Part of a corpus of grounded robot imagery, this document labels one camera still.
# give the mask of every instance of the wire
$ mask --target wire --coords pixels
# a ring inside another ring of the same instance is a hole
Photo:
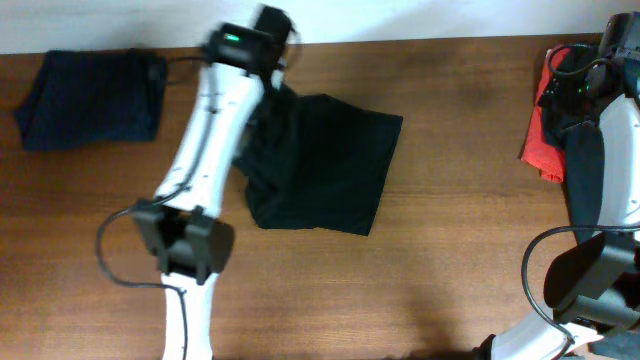
[[[102,252],[102,239],[104,237],[104,233],[107,227],[110,224],[112,224],[114,221],[126,215],[129,215],[132,212],[139,210],[141,208],[152,208],[152,207],[165,204],[171,201],[172,199],[174,199],[175,197],[177,197],[178,195],[180,195],[180,193],[182,193],[183,191],[188,189],[189,182],[193,178],[196,170],[198,169],[198,165],[200,164],[200,160],[202,159],[202,155],[204,154],[204,150],[207,145],[207,140],[209,139],[209,135],[213,127],[213,115],[217,112],[213,108],[213,104],[216,96],[215,89],[214,89],[215,79],[213,76],[213,71],[208,69],[207,73],[209,75],[209,106],[210,108],[209,108],[209,111],[207,111],[207,119],[205,121],[205,126],[202,132],[202,136],[200,138],[200,142],[198,144],[198,148],[196,150],[195,157],[184,179],[182,180],[181,183],[178,184],[178,187],[169,195],[156,199],[149,204],[145,204],[145,205],[134,204],[123,210],[117,211],[109,215],[98,227],[98,230],[96,232],[96,242],[95,242],[95,251],[96,251],[96,258],[98,260],[98,266],[100,267],[100,270],[102,271],[102,273],[114,284],[127,287],[127,288],[134,288],[134,289],[164,289],[164,290],[172,290],[176,292],[176,294],[180,298],[180,309],[182,312],[182,324],[184,328],[184,346],[182,348],[183,349],[182,360],[186,360],[187,358],[187,346],[189,344],[189,330],[188,330],[188,324],[187,324],[187,306],[184,299],[184,295],[186,294],[186,291],[177,286],[172,286],[172,285],[167,285],[162,283],[133,282],[133,281],[127,281],[127,280],[122,280],[118,278],[113,273],[113,271],[111,271],[111,269],[109,268],[109,266],[104,260],[104,255]]]
[[[551,64],[551,61],[553,60],[553,57],[560,51],[564,50],[564,49],[594,49],[595,46],[593,45],[588,45],[588,44],[568,44],[568,45],[562,45],[559,46],[557,48],[555,48],[551,54],[549,54],[549,58],[547,59],[547,67],[549,68],[549,71],[551,71],[551,73],[553,73],[553,75],[557,76],[557,77],[561,77],[561,78],[570,78],[570,77],[578,77],[580,75],[582,75],[583,73],[591,70],[593,67],[595,67],[596,65],[606,65],[609,66],[610,68],[613,68],[613,63],[611,62],[611,60],[606,59],[606,58],[600,58],[600,59],[595,59],[592,62],[590,62],[589,64],[587,64],[585,67],[575,70],[575,71],[571,71],[571,72],[564,72],[564,71],[559,71],[557,69],[555,69],[553,67],[553,65]]]
[[[533,253],[533,250],[535,249],[535,247],[544,239],[556,235],[556,234],[560,234],[560,233],[564,233],[564,232],[570,232],[570,231],[607,231],[607,232],[635,232],[635,231],[640,231],[640,225],[630,225],[630,226],[603,226],[603,225],[576,225],[576,226],[560,226],[560,227],[556,227],[553,229],[549,229],[545,232],[543,232],[542,234],[536,236],[533,241],[531,241],[531,243],[529,244],[529,246],[527,247],[527,250],[525,250],[524,252],[524,257],[522,258],[522,268],[521,268],[521,276],[522,276],[522,287],[524,289],[524,294],[527,296],[527,300],[529,300],[529,303],[531,304],[531,307],[533,307],[533,310],[542,318],[542,320],[544,320],[545,322],[547,322],[547,324],[551,325],[553,328],[557,329],[558,331],[562,332],[566,338],[567,341],[565,342],[562,350],[560,351],[560,353],[558,355],[556,355],[553,359],[557,360],[557,359],[561,359],[571,348],[571,346],[573,346],[575,344],[575,339],[573,338],[573,335],[571,334],[571,332],[569,332],[569,330],[567,330],[566,328],[564,328],[560,323],[558,323],[557,321],[553,320],[551,317],[549,317],[549,315],[547,315],[538,305],[538,303],[536,302],[536,300],[533,298],[533,295],[531,294],[531,289],[529,288],[529,279],[527,276],[527,270],[529,267],[529,258],[531,257],[531,253]]]

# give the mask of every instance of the wooden table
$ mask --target wooden table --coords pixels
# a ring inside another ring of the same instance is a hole
[[[520,285],[528,242],[568,222],[560,186],[518,155],[545,49],[584,36],[311,45],[287,75],[404,124],[369,237],[265,231],[233,171],[222,218],[237,231],[214,296],[216,358],[382,358],[469,349],[530,312]],[[167,56],[193,50],[164,50]],[[0,358],[158,359],[164,294],[113,286],[96,227],[150,196],[169,168],[196,82],[169,88],[157,140],[26,153],[9,109],[41,55],[0,57]],[[570,236],[532,259],[540,296]],[[131,221],[107,234],[117,273],[155,281]]]

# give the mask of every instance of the black fabric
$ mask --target black fabric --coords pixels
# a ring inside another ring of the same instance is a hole
[[[94,141],[149,141],[158,129],[163,58],[149,52],[50,51],[33,89],[14,112],[29,151],[78,147]]]
[[[569,213],[574,225],[597,224],[604,181],[604,140],[599,128],[588,124],[568,132],[565,148]],[[579,243],[593,235],[575,232]]]
[[[402,117],[286,88],[277,97],[235,163],[256,223],[368,235]]]

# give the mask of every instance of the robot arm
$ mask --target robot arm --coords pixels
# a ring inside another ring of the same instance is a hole
[[[597,85],[611,84],[603,74],[625,74],[619,69],[640,60],[640,14],[614,16],[600,45],[604,54],[616,48],[611,64],[616,71],[594,68],[587,75],[594,94]],[[625,78],[638,83],[638,77]],[[640,225],[640,110],[637,85],[607,104],[599,116],[604,142],[604,174],[599,225]],[[532,312],[511,330],[490,337],[481,347],[482,360],[557,359],[584,344],[640,326],[640,232],[621,235],[594,233],[593,238],[560,255],[545,281],[544,313],[560,322],[575,343],[564,351],[567,338]]]
[[[280,60],[291,30],[282,11],[264,7],[252,29],[224,24],[212,34],[203,47],[207,66],[200,71],[186,133],[155,193],[170,199],[134,212],[147,249],[158,259],[162,283],[181,289],[186,305],[183,317],[179,295],[166,290],[163,360],[213,356],[213,290],[234,240],[232,227],[218,220],[224,184],[247,122],[280,87]]]

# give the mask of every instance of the black cable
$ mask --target black cable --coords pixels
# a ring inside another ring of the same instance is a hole
[[[549,229],[549,230],[543,232],[542,234],[536,236],[533,239],[533,241],[531,241],[529,246],[527,246],[527,250],[525,250],[524,257],[522,258],[522,268],[521,268],[521,272],[520,272],[520,275],[522,276],[522,287],[524,289],[524,294],[526,295],[527,300],[529,300],[529,303],[531,304],[531,307],[533,307],[533,310],[542,318],[542,320],[547,322],[547,324],[553,326],[558,331],[562,332],[567,337],[567,341],[565,342],[562,350],[560,351],[560,353],[558,355],[556,355],[553,358],[553,360],[561,359],[567,353],[567,351],[569,351],[569,348],[571,348],[571,346],[573,344],[575,344],[575,339],[573,338],[573,335],[571,334],[571,332],[569,332],[569,330],[565,329],[560,323],[558,323],[557,321],[555,321],[551,317],[549,317],[547,314],[545,314],[545,312],[540,308],[540,306],[538,305],[536,300],[533,298],[533,295],[531,294],[531,289],[529,288],[529,279],[527,277],[527,269],[529,267],[529,258],[531,257],[531,253],[533,252],[533,249],[535,249],[535,247],[542,240],[548,238],[549,236],[553,236],[553,235],[560,234],[560,233],[563,233],[563,232],[570,232],[570,231],[635,232],[635,231],[640,231],[640,225],[630,225],[630,226],[603,226],[603,225],[560,226],[560,227],[556,227],[556,228],[553,228],[553,229]]]
[[[547,67],[549,68],[549,71],[551,71],[553,75],[560,78],[578,77],[583,73],[591,70],[596,65],[606,65],[606,66],[609,66],[610,68],[613,68],[613,63],[611,62],[611,60],[605,59],[605,58],[595,59],[589,64],[587,64],[585,67],[575,71],[571,71],[571,72],[559,71],[555,69],[551,64],[553,57],[556,56],[558,52],[564,49],[593,49],[593,48],[594,48],[593,45],[588,45],[588,44],[568,44],[568,45],[559,46],[549,54],[549,58],[547,59]]]
[[[183,191],[187,190],[188,186],[189,186],[189,182],[191,181],[191,179],[193,178],[193,175],[195,174],[196,170],[198,169],[198,165],[200,164],[200,160],[202,159],[202,155],[204,154],[204,150],[206,148],[207,145],[207,140],[209,139],[209,135],[211,132],[211,129],[213,127],[213,115],[216,113],[216,110],[213,108],[213,103],[214,103],[214,99],[215,99],[215,91],[213,88],[213,73],[211,70],[208,70],[209,72],[209,106],[210,109],[207,111],[207,119],[205,121],[205,126],[204,126],[204,130],[202,132],[202,136],[200,138],[200,142],[198,144],[198,148],[196,150],[196,154],[195,157],[193,159],[193,162],[191,163],[191,166],[189,168],[189,170],[187,171],[184,179],[182,180],[181,183],[178,184],[178,187],[171,192],[169,195],[163,196],[159,199],[154,200],[153,202],[149,203],[149,204],[145,204],[145,205],[131,205],[123,210],[117,211],[111,215],[109,215],[104,222],[102,222],[102,224],[100,224],[100,226],[98,227],[98,230],[96,232],[96,242],[95,242],[95,251],[96,251],[96,258],[98,260],[98,266],[100,267],[100,270],[102,271],[102,273],[109,279],[111,280],[111,282],[113,282],[116,285],[119,286],[123,286],[123,287],[127,287],[127,288],[134,288],[134,289],[164,289],[164,290],[173,290],[176,292],[176,294],[178,295],[178,297],[180,298],[180,309],[182,311],[182,324],[184,327],[184,347],[183,347],[183,352],[182,352],[182,360],[186,360],[187,358],[187,346],[189,343],[189,334],[188,334],[188,324],[187,324],[187,306],[184,300],[184,294],[186,293],[186,291],[184,291],[183,289],[176,287],[176,286],[172,286],[172,285],[167,285],[167,284],[162,284],[162,283],[146,283],[146,282],[133,282],[133,281],[127,281],[127,280],[122,280],[120,278],[118,278],[112,271],[111,269],[109,269],[109,266],[107,265],[107,263],[104,261],[104,255],[102,253],[102,238],[104,236],[104,233],[107,229],[107,226],[109,226],[111,223],[113,223],[114,221],[118,220],[119,218],[129,215],[132,212],[139,210],[141,208],[150,208],[150,207],[155,207],[155,206],[159,206],[162,205],[168,201],[171,201],[172,199],[174,199],[176,196],[178,196],[180,193],[182,193]]]

